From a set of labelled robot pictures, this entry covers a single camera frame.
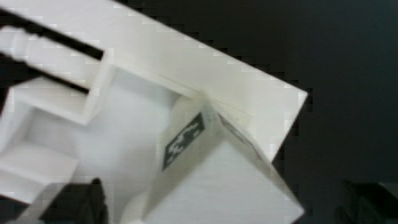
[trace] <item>white paper model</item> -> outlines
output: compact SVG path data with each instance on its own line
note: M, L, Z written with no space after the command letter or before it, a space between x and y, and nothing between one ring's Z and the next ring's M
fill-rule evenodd
M62 159L80 161L80 166L69 166L60 176L73 180L101 178L114 223L121 219L123 224L135 221L146 224L263 224L267 219L272 224L291 223L302 208L270 162L306 92L108 0L0 0L0 7L105 52L103 60L91 63L94 67L85 67L75 58L66 60L66 57L64 62L57 62L62 52L71 50L64 47L48 53L57 56L52 66L39 68L89 88L87 95L44 79L11 89L0 123L0 170L11 164L2 162L4 152L16 152L14 145L25 147L25 143L34 143L23 148L27 151L36 150L37 145L46 146L57 157L62 155ZM12 35L0 35L0 40L4 37L7 41ZM41 47L32 57L46 44L43 39L34 45ZM9 55L27 62L21 55L30 51L20 49L11 50ZM46 65L48 60L39 57L27 63L36 67L37 63ZM226 133L201 130L199 123L192 123L183 132L190 139L199 136L213 140L206 143L203 140L201 144L192 140L185 148L185 138L174 139L176 132L171 132L169 139L163 138L169 143L162 142L169 145L169 154L158 154L155 159L160 130L169 120L172 125L179 124L174 131L183 130L195 118L190 112L201 110L192 107L199 105L192 99L201 94L215 104L222 117L213 118L213 124ZM30 159L32 164L39 163L39 158L20 154L14 158L14 168L0 172L0 179L23 176L23 181L37 182L39 176L20 164L30 164ZM55 167L50 162L43 164L46 169ZM162 175L153 172L158 166ZM11 182L21 186L23 181ZM137 199L148 186L153 186L151 191ZM5 194L9 191L2 189L0 184L0 194ZM27 202L37 197L43 186L27 197L21 195L30 194L28 189L21 189L18 196Z

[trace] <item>black marking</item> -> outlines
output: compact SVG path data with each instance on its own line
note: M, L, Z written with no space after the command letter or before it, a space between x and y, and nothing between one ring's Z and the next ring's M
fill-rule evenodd
M163 156L163 170L171 166L179 154L188 148L190 143L197 139L204 131L203 114L195 116L188 125L185 126L178 136L174 137L171 143L165 146L165 156Z

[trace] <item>black background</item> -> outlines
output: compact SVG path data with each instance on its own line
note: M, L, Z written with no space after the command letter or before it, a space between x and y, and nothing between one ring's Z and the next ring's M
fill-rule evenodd
M307 210L299 223L334 223L341 180L398 178L398 2L124 4L309 91L274 164Z

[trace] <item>white surface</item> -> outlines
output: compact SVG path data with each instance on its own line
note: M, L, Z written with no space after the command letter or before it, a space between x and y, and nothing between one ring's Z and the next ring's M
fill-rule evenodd
M36 180L44 186L69 182L76 165L76 158L28 141L23 141L0 157L0 169Z
M28 140L80 160L73 181L101 178L114 223L155 178L155 148L178 94L119 70L87 126L37 112Z
M48 28L116 51L116 64L187 96L197 92L251 116L247 130L272 160L306 92L110 0L0 0Z
M204 111L194 101L179 100L176 108L158 155ZM208 122L213 119L215 114L204 115L206 130L160 172L146 194L130 201L121 224L291 224L302 215L270 162L258 158L254 149L236 138L224 135L224 126ZM162 163L163 156L158 156L158 166Z
M20 101L71 120L80 120L87 100L82 92L46 78L36 78L12 88Z
M44 189L44 185L2 169L0 180L0 194L20 200L23 203L32 203Z

